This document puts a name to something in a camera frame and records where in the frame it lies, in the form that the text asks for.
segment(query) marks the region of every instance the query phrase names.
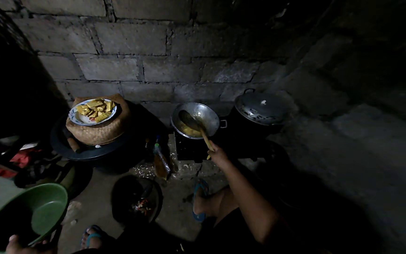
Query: green basin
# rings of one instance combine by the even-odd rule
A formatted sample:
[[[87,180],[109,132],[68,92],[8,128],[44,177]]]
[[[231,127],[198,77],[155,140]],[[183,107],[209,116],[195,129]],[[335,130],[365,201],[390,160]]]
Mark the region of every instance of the green basin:
[[[67,190],[57,183],[41,184],[15,196],[0,210],[0,252],[14,234],[23,246],[51,234],[64,219],[67,207]]]

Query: white plate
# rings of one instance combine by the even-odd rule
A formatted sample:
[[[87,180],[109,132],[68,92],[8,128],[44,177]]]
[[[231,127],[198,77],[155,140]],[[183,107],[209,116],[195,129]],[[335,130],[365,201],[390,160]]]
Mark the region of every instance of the white plate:
[[[73,108],[70,110],[70,112],[68,113],[68,118],[70,118],[70,120],[71,120],[72,122],[74,122],[75,124],[82,125],[82,126],[92,126],[92,125],[104,123],[105,121],[109,120],[110,118],[112,118],[112,117],[116,114],[116,111],[117,111],[117,104],[116,104],[116,106],[112,109],[112,113],[110,114],[110,116],[109,116],[108,118],[104,119],[103,121],[101,121],[101,122],[99,122],[99,123],[97,123],[97,122],[95,122],[95,121],[90,121],[90,119],[89,119],[88,117],[83,116],[83,115],[81,115],[80,113],[78,113],[78,110],[76,109],[76,107],[78,107],[79,105],[85,105],[86,103],[88,103],[88,102],[90,102],[90,101],[92,101],[92,100],[94,100],[94,99],[90,99],[90,100],[83,101],[83,102],[81,102],[81,103],[76,104],[76,106],[73,107]]]

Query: sandal strap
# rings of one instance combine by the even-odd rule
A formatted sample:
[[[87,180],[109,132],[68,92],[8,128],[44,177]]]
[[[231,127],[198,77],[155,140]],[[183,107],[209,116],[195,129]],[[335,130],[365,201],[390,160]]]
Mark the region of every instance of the sandal strap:
[[[87,242],[86,242],[86,247],[87,247],[87,248],[90,246],[90,239],[91,239],[92,237],[101,238],[101,234],[98,234],[98,233],[89,234],[89,236],[87,237]]]

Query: wooden stick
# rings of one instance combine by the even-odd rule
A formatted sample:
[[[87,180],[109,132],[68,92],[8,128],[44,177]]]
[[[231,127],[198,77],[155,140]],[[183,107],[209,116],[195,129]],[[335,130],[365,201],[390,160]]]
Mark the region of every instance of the wooden stick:
[[[209,142],[209,139],[206,136],[206,132],[203,129],[200,129],[200,132],[202,133],[204,142],[206,143],[206,146],[208,149],[214,152],[214,148],[211,146],[211,143]]]

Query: concrete block wall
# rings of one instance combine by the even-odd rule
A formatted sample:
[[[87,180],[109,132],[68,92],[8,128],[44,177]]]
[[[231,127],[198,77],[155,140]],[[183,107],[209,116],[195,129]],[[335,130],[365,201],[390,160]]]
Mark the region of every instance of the concrete block wall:
[[[336,28],[267,90],[289,93],[305,115],[270,138],[364,209],[384,253],[406,253],[406,42]]]
[[[267,89],[291,54],[291,37],[281,35],[270,50],[256,47],[254,29],[212,23],[220,20],[208,4],[220,7],[191,0],[0,0],[70,103],[118,92],[158,107],[153,111],[163,119],[182,102],[229,112],[244,89]]]

